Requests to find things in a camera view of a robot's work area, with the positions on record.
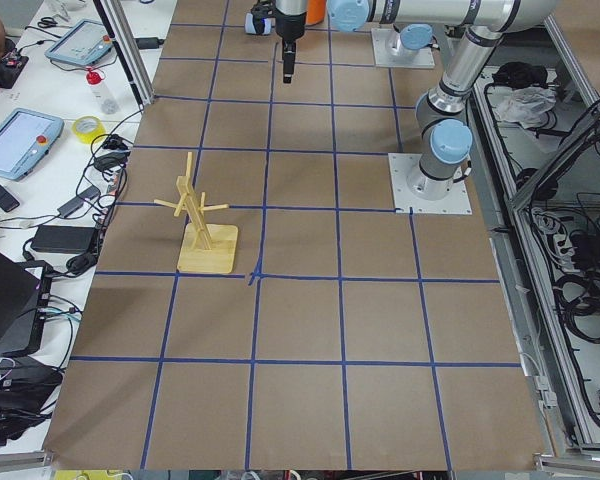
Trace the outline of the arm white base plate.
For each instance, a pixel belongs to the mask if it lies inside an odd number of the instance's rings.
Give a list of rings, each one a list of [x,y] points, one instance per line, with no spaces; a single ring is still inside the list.
[[[394,210],[400,214],[471,215],[460,168],[447,180],[433,180],[420,169],[420,154],[388,155]]]
[[[371,30],[376,67],[433,69],[435,61],[430,44],[432,30],[428,25],[409,25],[402,30],[373,28]]]

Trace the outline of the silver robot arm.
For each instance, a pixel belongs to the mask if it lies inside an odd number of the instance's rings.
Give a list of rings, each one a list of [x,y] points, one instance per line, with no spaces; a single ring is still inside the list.
[[[543,22],[555,1],[328,1],[331,24],[354,31],[367,22],[426,23],[463,26],[460,44],[437,86],[416,106],[423,152],[406,175],[407,186],[425,200],[440,200],[451,189],[454,174],[473,144],[471,130],[458,119],[487,60],[507,32]]]
[[[439,49],[433,27],[427,23],[412,23],[405,26],[393,25],[387,40],[389,51],[394,56],[405,55],[407,51],[417,52],[425,48]]]

